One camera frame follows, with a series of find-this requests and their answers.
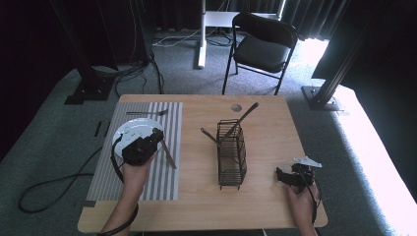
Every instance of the wire rack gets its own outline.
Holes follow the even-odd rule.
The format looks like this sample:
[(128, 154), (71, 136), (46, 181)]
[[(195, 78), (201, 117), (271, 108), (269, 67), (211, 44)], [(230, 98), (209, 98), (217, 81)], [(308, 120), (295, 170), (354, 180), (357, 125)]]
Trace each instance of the wire rack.
[[(237, 122), (236, 120), (220, 120), (217, 123), (217, 141), (219, 141)], [(236, 186), (240, 189), (240, 185), (245, 179), (246, 165), (246, 149), (243, 138), (243, 130), (238, 124), (233, 133), (221, 142), (221, 146), (217, 147), (218, 158), (218, 184), (220, 189), (222, 186)]]

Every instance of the striped mat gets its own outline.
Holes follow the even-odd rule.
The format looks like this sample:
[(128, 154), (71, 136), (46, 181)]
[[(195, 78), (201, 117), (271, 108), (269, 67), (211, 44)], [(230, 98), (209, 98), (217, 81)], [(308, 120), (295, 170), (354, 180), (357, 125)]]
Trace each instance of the striped mat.
[[(108, 135), (104, 141), (100, 158), (95, 168), (87, 201), (118, 201), (123, 184), (118, 179), (110, 161), (113, 135), (126, 122), (136, 118), (155, 120), (163, 127), (163, 134), (169, 152), (177, 169), (171, 168), (166, 161), (166, 153), (161, 148), (150, 166), (149, 181), (145, 185), (142, 201), (178, 200), (178, 177), (180, 171), (180, 144), (182, 125), (182, 102), (120, 102), (117, 103)], [(163, 116), (154, 114), (126, 115), (128, 111), (156, 112), (168, 109)], [(116, 156), (119, 165), (122, 159)]]

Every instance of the fork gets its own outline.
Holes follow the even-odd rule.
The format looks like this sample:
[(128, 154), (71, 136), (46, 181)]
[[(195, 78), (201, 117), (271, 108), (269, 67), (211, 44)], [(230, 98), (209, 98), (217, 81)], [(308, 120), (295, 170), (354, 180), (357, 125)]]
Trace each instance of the fork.
[(168, 109), (156, 111), (156, 112), (150, 112), (150, 111), (128, 111), (126, 112), (126, 115), (141, 115), (141, 114), (152, 114), (157, 116), (163, 116), (166, 113), (168, 113)]

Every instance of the chair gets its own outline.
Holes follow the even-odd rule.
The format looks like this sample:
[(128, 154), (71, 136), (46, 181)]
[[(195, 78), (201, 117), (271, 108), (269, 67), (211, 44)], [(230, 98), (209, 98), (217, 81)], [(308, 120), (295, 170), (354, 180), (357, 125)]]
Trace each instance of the chair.
[[(236, 42), (237, 28), (247, 34), (239, 45)], [(236, 75), (238, 68), (242, 68), (278, 79), (274, 94), (277, 95), (298, 41), (298, 33), (295, 28), (278, 20), (239, 13), (233, 18), (232, 30), (233, 43), (230, 48), (222, 94), (226, 90), (233, 57)]]

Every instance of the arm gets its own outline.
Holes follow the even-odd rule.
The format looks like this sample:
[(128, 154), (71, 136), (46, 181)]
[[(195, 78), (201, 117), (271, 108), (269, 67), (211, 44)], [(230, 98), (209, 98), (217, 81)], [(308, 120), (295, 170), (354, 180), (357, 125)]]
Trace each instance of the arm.
[[(288, 195), (289, 206), (295, 224), (300, 230), (302, 236), (317, 236), (316, 230), (313, 226), (313, 200), (305, 188), (301, 193), (295, 194), (291, 186), (285, 185)], [(310, 189), (315, 195), (317, 194), (316, 185), (310, 186)]]
[[(133, 214), (139, 197), (144, 191), (144, 185), (149, 177), (149, 166), (152, 163), (155, 154), (147, 163), (141, 166), (132, 166), (123, 164), (123, 192), (119, 202), (105, 223), (101, 232), (107, 232), (126, 223)], [(130, 226), (123, 231), (115, 234), (117, 236), (128, 235)]]

